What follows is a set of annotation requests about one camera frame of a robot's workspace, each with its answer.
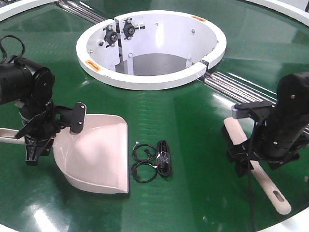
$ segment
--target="screw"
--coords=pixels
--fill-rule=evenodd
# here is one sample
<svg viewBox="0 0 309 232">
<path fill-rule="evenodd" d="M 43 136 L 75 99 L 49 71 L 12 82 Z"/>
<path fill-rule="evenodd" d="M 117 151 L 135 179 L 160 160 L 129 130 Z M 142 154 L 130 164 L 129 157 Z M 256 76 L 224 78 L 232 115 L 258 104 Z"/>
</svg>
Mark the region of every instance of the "screw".
<svg viewBox="0 0 309 232">
<path fill-rule="evenodd" d="M 117 41 L 117 35 L 111 35 L 111 41 L 114 43 Z"/>
<path fill-rule="evenodd" d="M 129 29 L 127 30 L 127 33 L 128 33 L 129 35 L 133 35 L 134 32 L 135 32 L 135 29 L 134 29 L 134 28 L 129 28 Z"/>
</svg>

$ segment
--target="warning label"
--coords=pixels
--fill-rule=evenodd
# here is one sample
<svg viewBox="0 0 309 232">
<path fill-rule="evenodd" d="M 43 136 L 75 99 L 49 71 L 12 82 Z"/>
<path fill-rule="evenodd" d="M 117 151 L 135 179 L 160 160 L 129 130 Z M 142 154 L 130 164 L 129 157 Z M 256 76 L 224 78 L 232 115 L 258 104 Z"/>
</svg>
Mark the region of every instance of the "warning label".
<svg viewBox="0 0 309 232">
<path fill-rule="evenodd" d="M 195 16 L 195 15 L 193 15 L 191 18 L 195 18 L 195 19 L 197 19 L 198 21 L 201 21 L 201 22 L 206 22 L 207 21 L 206 19 L 198 17 L 198 16 Z"/>
<path fill-rule="evenodd" d="M 101 68 L 99 67 L 98 64 L 96 64 L 95 62 L 93 62 L 92 60 L 86 60 L 86 63 L 91 67 L 93 68 L 94 71 L 100 71 Z"/>
</svg>

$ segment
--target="cable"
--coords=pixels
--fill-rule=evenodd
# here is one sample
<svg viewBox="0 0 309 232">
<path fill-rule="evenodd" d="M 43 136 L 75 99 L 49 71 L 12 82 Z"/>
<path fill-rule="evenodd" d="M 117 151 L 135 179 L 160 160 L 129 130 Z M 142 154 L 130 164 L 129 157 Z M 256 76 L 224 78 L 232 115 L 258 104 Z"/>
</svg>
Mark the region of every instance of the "cable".
<svg viewBox="0 0 309 232">
<path fill-rule="evenodd" d="M 254 133 L 257 123 L 254 125 L 252 130 L 252 136 L 249 142 L 248 149 L 248 166 L 247 166 L 247 177 L 248 177 L 248 192 L 249 192 L 249 205 L 250 205 L 250 217 L 251 217 L 251 228 L 252 232 L 256 232 L 255 228 L 255 212 L 254 212 L 254 201 L 253 201 L 253 190 L 252 190 L 252 173 L 251 173 L 251 152 L 252 152 L 252 141 L 254 139 Z"/>
<path fill-rule="evenodd" d="M 133 159 L 134 159 L 135 161 L 137 161 L 137 162 L 149 161 L 149 160 L 151 160 L 153 157 L 155 157 L 156 149 L 155 149 L 154 146 L 149 145 L 149 144 L 140 144 L 140 145 L 138 145 L 138 144 L 139 144 L 139 142 L 136 142 L 135 146 L 133 147 L 133 152 L 132 152 Z M 136 151 L 137 151 L 140 147 L 142 147 L 142 146 L 147 146 L 147 147 L 152 148 L 152 150 L 154 150 L 154 154 L 152 155 L 152 154 L 150 153 L 150 150 L 149 150 L 149 149 L 145 149 L 144 152 L 147 154 L 148 158 L 147 158 L 147 159 L 140 159 L 140 158 L 138 157 Z"/>
<path fill-rule="evenodd" d="M 7 52 L 6 52 L 6 50 L 5 50 L 5 49 L 3 48 L 3 46 L 2 46 L 2 40 L 3 40 L 4 38 L 8 38 L 8 37 L 17 39 L 17 40 L 21 43 L 21 45 L 22 45 L 22 47 L 23 47 L 23 50 L 21 51 L 21 53 L 15 58 L 16 60 L 20 59 L 20 58 L 24 55 L 24 53 L 25 53 L 25 45 L 24 45 L 24 43 L 23 43 L 19 38 L 17 38 L 17 37 L 14 36 L 14 35 L 6 35 L 6 36 L 4 36 L 4 37 L 2 37 L 2 38 L 0 39 L 0 50 L 1 50 L 1 52 L 2 52 L 2 61 L 0 61 L 0 64 L 4 63 L 4 62 L 6 61 L 6 59 L 7 59 Z"/>
<path fill-rule="evenodd" d="M 138 183 L 148 183 L 153 181 L 157 174 L 159 173 L 162 177 L 167 177 L 170 175 L 171 172 L 171 162 L 170 162 L 170 151 L 169 145 L 165 140 L 161 140 L 157 143 L 156 148 L 149 144 L 140 144 L 136 142 L 135 146 L 133 147 L 132 156 L 133 159 L 136 161 L 131 167 L 131 173 L 133 175 L 134 180 Z M 144 149 L 144 152 L 147 154 L 146 159 L 141 159 L 137 155 L 137 150 L 143 146 L 150 147 L 154 150 L 154 154 L 151 154 L 149 149 Z M 156 156 L 156 165 L 152 164 L 150 160 L 152 160 Z M 154 175 L 148 180 L 140 180 L 138 176 L 138 167 L 141 165 L 149 165 L 154 168 L 155 173 Z"/>
<path fill-rule="evenodd" d="M 168 143 L 165 140 L 159 141 L 156 146 L 156 150 L 156 165 L 158 172 L 162 177 L 169 176 L 171 170 L 171 163 Z"/>
<path fill-rule="evenodd" d="M 153 168 L 155 169 L 155 173 L 154 173 L 153 177 L 151 177 L 151 178 L 148 179 L 148 180 L 140 180 L 140 179 L 138 178 L 137 168 L 138 168 L 139 166 L 141 166 L 141 165 L 149 165 L 149 166 L 153 167 Z M 138 162 L 138 163 L 135 163 L 135 164 L 132 165 L 132 167 L 131 167 L 131 173 L 132 173 L 132 175 L 133 175 L 133 178 L 134 178 L 138 183 L 145 184 L 145 183 L 148 183 L 148 182 L 150 182 L 150 181 L 153 181 L 153 180 L 156 178 L 156 176 L 157 176 L 157 174 L 158 174 L 158 169 L 157 169 L 156 166 L 154 166 L 152 163 L 147 162 L 147 161 L 142 161 L 142 162 Z"/>
</svg>

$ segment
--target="green surface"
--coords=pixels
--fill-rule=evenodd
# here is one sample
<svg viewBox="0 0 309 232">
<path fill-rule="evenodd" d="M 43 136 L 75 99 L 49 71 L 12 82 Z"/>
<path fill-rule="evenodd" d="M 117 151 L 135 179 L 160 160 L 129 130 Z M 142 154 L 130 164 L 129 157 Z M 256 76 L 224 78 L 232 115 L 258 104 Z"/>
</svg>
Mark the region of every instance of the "green surface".
<svg viewBox="0 0 309 232">
<path fill-rule="evenodd" d="M 107 17 L 163 9 L 206 18 L 227 37 L 225 57 L 214 70 L 237 74 L 273 91 L 283 75 L 309 71 L 309 29 L 253 4 L 237 0 L 84 2 Z M 23 146 L 1 144 L 1 224 L 22 232 L 43 232 L 39 212 L 53 224 L 53 232 L 250 231 L 247 179 L 236 177 L 220 133 L 223 119 L 230 116 L 226 99 L 198 81 L 169 90 L 130 91 L 93 79 L 79 66 L 75 53 L 77 39 L 91 25 L 46 5 L 1 22 L 0 35 L 20 37 L 25 57 L 52 70 L 56 104 L 73 106 L 82 101 L 88 113 L 123 117 L 128 123 L 130 153 L 135 141 L 155 145 L 166 139 L 172 176 L 144 185 L 130 176 L 129 194 L 88 193 L 66 181 L 52 155 L 30 167 L 25 165 Z M 19 51 L 8 40 L 5 45 L 11 52 Z M 13 102 L 0 107 L 0 119 L 1 127 L 22 126 Z M 300 161 L 276 171 L 265 166 L 292 205 L 287 216 L 276 213 L 253 180 L 258 229 L 309 205 L 309 186 L 303 181 L 309 175 L 308 153 L 302 150 Z"/>
</svg>

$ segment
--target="metal rod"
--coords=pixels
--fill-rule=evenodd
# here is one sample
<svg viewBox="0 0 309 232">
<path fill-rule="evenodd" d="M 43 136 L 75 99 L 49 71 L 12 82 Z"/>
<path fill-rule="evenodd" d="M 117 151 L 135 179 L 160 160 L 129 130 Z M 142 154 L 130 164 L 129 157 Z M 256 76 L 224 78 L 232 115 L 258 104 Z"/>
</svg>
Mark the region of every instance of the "metal rod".
<svg viewBox="0 0 309 232">
<path fill-rule="evenodd" d="M 250 103 L 254 101 L 262 101 L 266 100 L 273 104 L 276 103 L 276 99 L 259 91 L 256 90 L 240 81 L 234 80 L 233 78 L 221 73 L 221 72 L 214 72 L 212 74 L 206 73 L 206 78 L 204 80 L 204 83 L 215 90 L 225 94 L 226 96 L 230 97 L 231 99 L 234 99 L 238 102 L 242 103 Z M 303 133 L 309 137 L 309 125 L 304 129 Z"/>
<path fill-rule="evenodd" d="M 226 81 L 225 79 L 223 79 L 219 76 L 216 76 L 215 74 L 213 75 L 213 79 L 218 81 L 222 85 L 230 88 L 232 91 L 238 92 L 240 95 L 243 95 L 243 97 L 245 97 L 249 101 L 252 101 L 252 102 L 262 101 L 261 98 L 255 97 L 254 95 L 250 95 L 250 93 L 247 92 L 246 90 L 244 90 L 243 88 L 241 88 L 237 85 L 232 85 L 230 82 Z"/>
<path fill-rule="evenodd" d="M 275 98 L 273 98 L 273 97 L 271 97 L 271 96 L 269 96 L 269 95 L 267 95 L 267 94 L 265 94 L 265 93 L 263 93 L 263 92 L 261 92 L 261 91 L 258 91 L 258 90 L 256 90 L 256 89 L 250 87 L 250 86 L 247 86 L 247 85 L 243 84 L 242 82 L 239 82 L 239 81 L 237 81 L 237 80 L 234 80 L 233 78 L 231 78 L 231 77 L 229 77 L 229 76 L 227 76 L 227 75 L 224 75 L 224 74 L 221 73 L 221 72 L 218 72 L 218 73 L 216 73 L 216 74 L 219 75 L 220 77 L 224 78 L 224 79 L 227 80 L 228 82 L 230 82 L 230 83 L 232 83 L 232 84 L 234 84 L 234 85 L 236 85 L 236 86 L 239 86 L 239 87 L 242 88 L 244 91 L 247 91 L 247 92 L 249 92 L 249 93 L 255 95 L 256 97 L 261 98 L 262 100 L 270 101 L 270 102 L 272 102 L 273 104 L 276 103 L 276 102 L 275 102 L 275 101 L 276 101 Z"/>
<path fill-rule="evenodd" d="M 81 5 L 79 5 L 79 4 L 77 4 L 73 1 L 67 1 L 67 5 L 72 6 L 76 10 L 81 11 L 81 12 L 85 13 L 86 15 L 89 15 L 90 17 L 96 19 L 98 22 L 102 22 L 102 21 L 106 20 L 106 18 L 98 15 L 97 13 L 91 11 L 90 9 L 87 9 L 84 6 L 81 6 Z"/>
<path fill-rule="evenodd" d="M 205 83 L 207 85 L 213 87 L 217 91 L 229 96 L 230 98 L 237 100 L 238 102 L 249 103 L 249 101 L 246 100 L 245 98 L 243 98 L 242 96 L 237 95 L 237 94 L 231 92 L 229 89 L 226 89 L 224 86 L 221 86 L 218 83 L 213 82 L 213 80 L 211 80 L 210 78 L 206 78 Z"/>
<path fill-rule="evenodd" d="M 92 12 L 91 10 L 75 3 L 72 1 L 59 1 L 57 2 L 58 6 L 63 8 L 64 10 L 77 15 L 83 19 L 88 20 L 89 22 L 92 22 L 94 24 L 97 24 L 99 22 L 102 22 L 105 20 L 104 17 L 96 14 L 95 12 Z"/>
</svg>

